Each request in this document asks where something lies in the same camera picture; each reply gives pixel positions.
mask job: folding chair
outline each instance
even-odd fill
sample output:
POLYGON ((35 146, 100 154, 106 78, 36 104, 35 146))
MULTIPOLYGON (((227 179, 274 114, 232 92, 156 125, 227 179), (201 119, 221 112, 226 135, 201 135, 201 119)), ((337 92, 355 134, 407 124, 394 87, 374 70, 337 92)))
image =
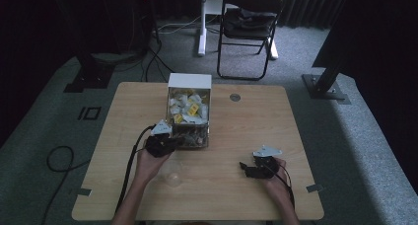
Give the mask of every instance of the folding chair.
POLYGON ((276 31, 276 24, 283 10, 284 0, 223 0, 221 25, 219 31, 218 41, 218 75, 225 79, 239 79, 239 80, 260 80, 265 76, 267 65, 270 58, 270 50, 274 40, 276 31), (233 5, 239 8, 228 8, 233 5), (242 10, 247 13, 253 12, 252 17, 245 17, 242 10), (238 43, 238 42, 223 42, 223 36, 230 39, 247 39, 257 40, 261 44, 255 43, 238 43), (259 54, 263 47, 267 45, 266 58, 264 69, 258 77, 244 77, 244 76, 230 76, 221 73, 221 55, 222 45, 245 45, 258 46, 259 54))

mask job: black device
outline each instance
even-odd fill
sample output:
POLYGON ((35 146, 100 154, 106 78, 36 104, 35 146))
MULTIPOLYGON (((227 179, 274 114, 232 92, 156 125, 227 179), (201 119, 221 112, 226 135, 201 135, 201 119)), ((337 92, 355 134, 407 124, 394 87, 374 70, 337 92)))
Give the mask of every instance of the black device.
POLYGON ((154 157, 161 158, 173 153, 177 146, 182 144, 182 138, 170 138, 167 133, 149 136, 144 148, 154 157))
POLYGON ((240 162, 241 169, 245 171, 245 175, 248 178, 255 179, 271 179, 279 172, 279 165, 277 161, 272 157, 254 157, 254 163, 256 167, 249 167, 246 164, 240 162))

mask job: wooden table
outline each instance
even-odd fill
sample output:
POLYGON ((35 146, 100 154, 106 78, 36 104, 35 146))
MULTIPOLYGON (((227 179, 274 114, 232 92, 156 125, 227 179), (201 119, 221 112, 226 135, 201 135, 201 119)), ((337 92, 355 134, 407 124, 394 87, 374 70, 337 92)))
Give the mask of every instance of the wooden table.
MULTIPOLYGON (((78 195, 74 219, 112 218, 132 146, 143 129, 165 118, 167 93, 167 84, 119 85, 82 184, 91 195, 78 195)), ((261 183, 246 178, 239 165, 253 166, 251 153, 262 145, 283 151, 280 158, 287 161, 299 218, 323 216, 317 192, 306 189, 314 179, 284 88, 213 85, 209 125, 208 148, 177 150, 169 158, 182 164, 181 185, 170 187, 156 176, 147 186, 138 220, 280 219, 261 183), (233 102, 231 94, 241 100, 233 102)))

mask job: human hand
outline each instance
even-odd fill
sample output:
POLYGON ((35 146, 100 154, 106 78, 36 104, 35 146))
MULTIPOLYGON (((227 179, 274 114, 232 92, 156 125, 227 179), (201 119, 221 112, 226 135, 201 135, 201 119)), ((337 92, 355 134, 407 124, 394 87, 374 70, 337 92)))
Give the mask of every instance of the human hand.
POLYGON ((134 180, 147 184, 158 174, 164 162, 166 162, 171 155, 172 154, 168 154, 161 158, 155 158, 147 150, 138 152, 134 180))
MULTIPOLYGON (((283 179, 283 181, 287 182, 287 175, 285 174, 284 168, 286 168, 286 161, 279 158, 274 158, 276 162, 279 164, 279 171, 277 175, 283 179)), ((289 193, 287 190, 287 185, 285 185, 280 179, 277 177, 273 177, 271 179, 263 179, 261 183, 267 189, 267 192, 272 197, 279 196, 280 198, 289 198, 289 193)))

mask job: cardboard box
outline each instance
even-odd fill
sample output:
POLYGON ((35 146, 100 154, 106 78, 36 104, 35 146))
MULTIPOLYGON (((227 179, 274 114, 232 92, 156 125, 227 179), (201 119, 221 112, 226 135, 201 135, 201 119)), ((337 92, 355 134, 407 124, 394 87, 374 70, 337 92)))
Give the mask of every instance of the cardboard box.
POLYGON ((167 122, 172 138, 183 138, 183 149, 209 146, 212 75, 172 73, 169 80, 167 122))

